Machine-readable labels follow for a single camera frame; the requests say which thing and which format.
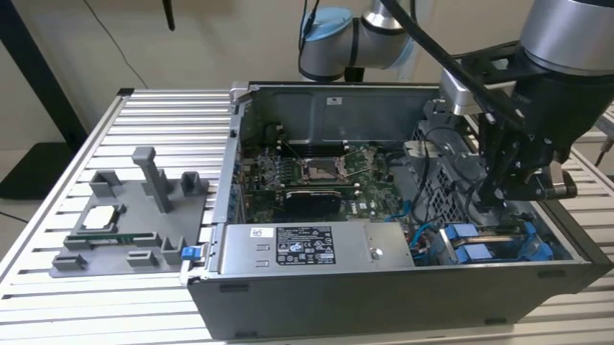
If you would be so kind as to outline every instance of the wire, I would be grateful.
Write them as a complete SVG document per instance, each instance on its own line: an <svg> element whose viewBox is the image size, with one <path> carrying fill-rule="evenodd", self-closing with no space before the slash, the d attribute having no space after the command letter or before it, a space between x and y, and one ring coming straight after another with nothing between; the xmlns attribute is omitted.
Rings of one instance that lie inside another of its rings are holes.
<svg viewBox="0 0 614 345"><path fill-rule="evenodd" d="M403 201L403 213L398 213L398 214L394 214L394 215L386 217L383 222L390 223L392 221L392 219L395 219L395 218L407 217L407 215L410 214L410 210L411 210L411 202L410 202L410 200L406 200L406 201Z"/></svg>
<svg viewBox="0 0 614 345"><path fill-rule="evenodd" d="M415 193L414 200L411 201L411 218L418 222L418 224L423 224L424 222L419 219L418 215L415 214L415 209L418 206L418 202L420 200L422 192L424 191L426 187L426 180L428 179L428 171L431 170L431 156L428 155L428 148L426 146L426 141L424 143L424 168L422 170L422 179L420 179L420 185L418 186L418 192Z"/></svg>
<svg viewBox="0 0 614 345"><path fill-rule="evenodd" d="M498 50L498 49L502 49L502 48L506 48L506 47L512 47L512 46L518 45L519 42L520 41L518 41L518 40L508 41L508 42L500 43L499 45L494 45L492 47L487 47L487 48L483 48L483 49L479 49L479 50L474 50L471 52L462 52L460 54L452 55L452 58L455 58L456 60L463 59L464 57L467 57L470 55L480 54L483 52L487 52L488 50Z"/></svg>
<svg viewBox="0 0 614 345"><path fill-rule="evenodd" d="M315 12L318 11L318 6L319 6L319 0L315 0L315 5L312 7L311 13L308 14L307 22L305 22L307 0L303 4L303 15L301 15L301 21L300 21L301 30L299 32L299 73L300 73L300 58L303 56L303 48L305 47L307 36L311 33L311 30L314 28Z"/></svg>
<svg viewBox="0 0 614 345"><path fill-rule="evenodd" d="M17 216L13 216L12 214L8 214L8 213L4 213L0 211L0 215L2 215L4 217L9 217L9 218L13 218L16 221L21 221L24 223L28 223L29 221L27 221L24 218L19 218Z"/></svg>
<svg viewBox="0 0 614 345"><path fill-rule="evenodd" d="M303 42L303 23L305 22L305 15L307 15L307 0L303 1L303 15L300 17L299 23L299 52L303 49L301 42Z"/></svg>
<svg viewBox="0 0 614 345"><path fill-rule="evenodd" d="M84 0L84 3L85 3L87 8L89 9L89 12L91 12L92 15L93 15L93 18L96 19L96 22L97 22L97 23L100 24L100 26L103 27L104 32L107 32L107 35L108 35L108 37L111 38L111 41L113 41L115 47L117 47L117 51L119 51L119 53L121 54L121 57L124 58L125 65L128 66L128 68L129 68L129 69L132 70L132 72L135 73L136 78L141 81L143 86L144 86L145 88L149 88L148 85L147 85L147 83L145 83L145 81L143 80L141 76L139 75L139 73L136 72L136 70L135 70L135 68L132 67L131 63L128 62L128 59L127 59L125 54L124 54L124 51L121 50L121 48L120 48L120 46L119 46L119 44L117 44L117 41L116 41L115 38L113 38L113 35L108 32L108 29L107 29L107 27L104 26L103 22L100 21L100 18L97 18L96 12L93 11L92 6L89 5L89 2L87 2L87 0Z"/></svg>
<svg viewBox="0 0 614 345"><path fill-rule="evenodd" d="M602 144L602 151L598 154L596 161L595 161L595 167L598 167L602 164L603 157L606 156L606 153L612 149L614 146L614 139L607 139L603 144Z"/></svg>
<svg viewBox="0 0 614 345"><path fill-rule="evenodd" d="M414 239L410 242L410 248L415 247L415 245L418 244L418 240L420 239L422 233L424 232L427 228L431 228L431 227L432 227L431 223L426 223L420 225L420 227L418 228L418 231L414 234Z"/></svg>
<svg viewBox="0 0 614 345"><path fill-rule="evenodd" d="M603 157L606 156L606 153L604 152L600 152L598 154L598 157L596 157L596 161L595 161L595 167L599 167L599 165L602 164L602 161L603 161Z"/></svg>
<svg viewBox="0 0 614 345"><path fill-rule="evenodd" d="M418 14L415 13L415 0L410 0L410 18L418 25Z"/></svg>

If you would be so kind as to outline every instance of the metal slotted platform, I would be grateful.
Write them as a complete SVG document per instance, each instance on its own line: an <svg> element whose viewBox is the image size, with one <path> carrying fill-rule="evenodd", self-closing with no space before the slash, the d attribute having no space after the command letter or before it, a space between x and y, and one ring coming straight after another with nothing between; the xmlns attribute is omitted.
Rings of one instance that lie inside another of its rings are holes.
<svg viewBox="0 0 614 345"><path fill-rule="evenodd" d="M228 105L227 91L136 91L115 99L0 264L0 344L221 344L209 338L179 274L53 279L48 270L85 206L93 171L111 168L123 180L143 179L129 159L137 145L155 146L155 162L169 177L196 170L209 180L201 231L207 233L231 122ZM614 185L576 152L564 167L579 197L563 205L614 259ZM314 343L614 344L614 272L582 293L551 298L514 326L268 344Z"/></svg>

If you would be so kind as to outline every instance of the blue latch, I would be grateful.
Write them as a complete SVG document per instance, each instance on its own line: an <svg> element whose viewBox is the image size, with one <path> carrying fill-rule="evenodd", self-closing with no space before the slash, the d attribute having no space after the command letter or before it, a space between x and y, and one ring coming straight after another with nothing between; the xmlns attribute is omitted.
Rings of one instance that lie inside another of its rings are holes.
<svg viewBox="0 0 614 345"><path fill-rule="evenodd" d="M195 261L199 260L201 257L201 249L200 247L185 247L181 250L181 260Z"/></svg>

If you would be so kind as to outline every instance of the wall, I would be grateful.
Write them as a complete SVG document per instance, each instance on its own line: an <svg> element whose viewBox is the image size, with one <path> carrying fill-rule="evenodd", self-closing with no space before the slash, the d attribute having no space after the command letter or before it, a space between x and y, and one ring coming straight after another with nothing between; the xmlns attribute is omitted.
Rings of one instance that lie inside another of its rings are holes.
<svg viewBox="0 0 614 345"><path fill-rule="evenodd" d="M416 0L418 23L451 53L518 40L534 0ZM442 66L416 48L400 81L436 83Z"/></svg>
<svg viewBox="0 0 614 345"><path fill-rule="evenodd" d="M29 149L63 137L0 43L0 150Z"/></svg>
<svg viewBox="0 0 614 345"><path fill-rule="evenodd" d="M15 0L75 110L92 128L117 89L143 87L83 0ZM232 81L297 81L299 0L89 0L149 88L227 88ZM359 14L364 0L330 0ZM395 81L396 71L368 71Z"/></svg>

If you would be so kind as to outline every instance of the black cable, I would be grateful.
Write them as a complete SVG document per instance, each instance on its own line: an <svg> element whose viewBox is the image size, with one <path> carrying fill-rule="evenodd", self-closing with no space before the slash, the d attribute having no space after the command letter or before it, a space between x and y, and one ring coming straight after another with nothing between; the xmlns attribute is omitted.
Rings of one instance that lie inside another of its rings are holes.
<svg viewBox="0 0 614 345"><path fill-rule="evenodd" d="M596 157L595 167L599 167L599 165L602 164L604 156L606 156L606 153L603 151L600 151L599 154L598 154L598 157Z"/></svg>
<svg viewBox="0 0 614 345"><path fill-rule="evenodd" d="M300 20L300 36L299 36L299 73L300 73L300 57L303 56L303 48L305 47L305 42L307 42L307 36L311 33L311 30L314 28L314 22L315 22L315 12L318 11L318 6L319 6L319 0L315 0L315 5L311 9L311 13L308 14L307 17L307 22L305 25L303 26L303 22L305 21L305 15L307 15L307 0L303 5L303 16Z"/></svg>
<svg viewBox="0 0 614 345"><path fill-rule="evenodd" d="M9 217L9 218L13 218L16 221L23 221L24 223L28 223L29 221L27 221L24 218L19 218L17 216L13 216L12 214L8 214L8 213L4 213L0 211L0 215L2 215L4 217Z"/></svg>
<svg viewBox="0 0 614 345"><path fill-rule="evenodd" d="M414 200L411 201L411 218L418 222L418 225L424 224L424 221L419 219L415 209L418 208L418 201L420 200L422 192L424 191L426 187L426 180L428 179L428 171L431 169L431 156L428 155L428 148L424 143L424 168L422 170L422 179L420 179L420 185L418 186L418 192L415 193Z"/></svg>
<svg viewBox="0 0 614 345"><path fill-rule="evenodd" d="M131 63L128 62L128 59L127 59L125 54L124 54L124 51L121 50L121 48L120 48L120 46L119 46L119 44L117 44L117 41L116 41L115 38L113 38L113 35L108 32L108 29L107 29L107 27L104 26L103 22L100 21L100 18L97 18L96 12L93 11L92 6L89 5L89 2L87 2L87 0L84 0L84 3L85 3L87 8L89 9L89 12L91 12L92 15L93 15L93 18L96 19L96 22L97 22L97 23L100 24L100 26L103 27L104 32L107 32L107 35L108 35L108 37L111 38L111 41L113 41L115 47L117 47L117 51L119 51L119 53L121 54L121 57L124 58L125 65L129 67L129 69L131 69L132 72L135 73L136 78L141 81L143 86L144 86L145 88L149 88L148 85L147 85L147 83L145 83L145 81L143 80L141 76L139 75L139 73L136 72L136 70L135 70L135 68L132 67Z"/></svg>
<svg viewBox="0 0 614 345"><path fill-rule="evenodd" d="M415 13L415 0L410 0L410 16L411 20L418 25L418 14Z"/></svg>
<svg viewBox="0 0 614 345"><path fill-rule="evenodd" d="M455 58L448 54L448 52L446 52L443 47L428 36L426 31L416 25L416 23L414 23L398 1L380 0L380 2L414 41L422 46L422 48L424 48L427 53L434 57L443 68L472 92L475 96L475 102L483 108L483 111L486 113L494 111L498 115L506 118L512 128L522 129L523 119L518 114L518 109L511 106L512 103L495 97L494 93L491 93L486 86L471 76L471 74L467 73L464 68L462 68L460 64L456 62Z"/></svg>
<svg viewBox="0 0 614 345"><path fill-rule="evenodd" d="M452 55L452 58L455 58L456 60L463 59L466 56L470 56L470 55L474 55L474 54L480 54L480 53L483 53L483 52L486 52L488 50L498 50L498 49L502 49L502 48L512 47L512 46L518 45L519 42L520 42L519 40L508 41L508 42L500 43L499 45L494 45L492 47L478 49L478 50L474 50L471 52L462 52L460 54Z"/></svg>
<svg viewBox="0 0 614 345"><path fill-rule="evenodd" d="M308 0L303 1L303 15L300 17L300 23L299 23L299 52L303 49L301 42L303 42L303 22L305 21L305 15L307 15L307 2Z"/></svg>

